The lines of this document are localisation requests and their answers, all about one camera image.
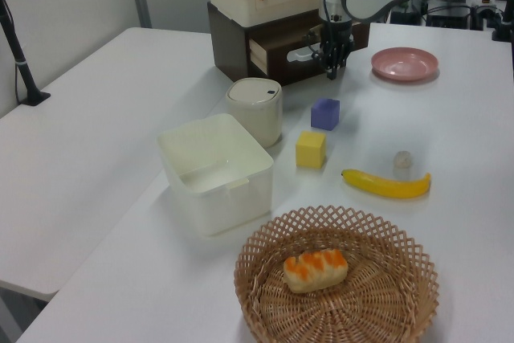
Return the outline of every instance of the open drawer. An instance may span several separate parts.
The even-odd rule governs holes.
[[[282,85],[322,74],[323,69],[312,59],[312,52],[304,41],[308,31],[319,24],[315,12],[251,31],[248,34],[251,66],[256,67],[261,76]],[[352,33],[354,50],[368,46],[369,25],[356,23]]]

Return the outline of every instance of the toy banana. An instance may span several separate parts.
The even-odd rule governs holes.
[[[388,180],[355,169],[345,169],[341,175],[351,186],[390,198],[414,198],[430,189],[430,173],[420,180],[405,182]]]

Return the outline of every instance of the yellow sponge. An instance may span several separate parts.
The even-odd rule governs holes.
[[[326,135],[302,132],[296,142],[296,166],[321,169],[326,152]]]

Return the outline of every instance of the purple cube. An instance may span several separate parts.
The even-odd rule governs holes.
[[[332,130],[339,123],[339,100],[320,98],[311,107],[311,126]]]

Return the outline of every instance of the toy bread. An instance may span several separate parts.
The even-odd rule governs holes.
[[[306,293],[339,284],[346,278],[348,263],[338,249],[305,252],[284,261],[284,282],[294,293]]]

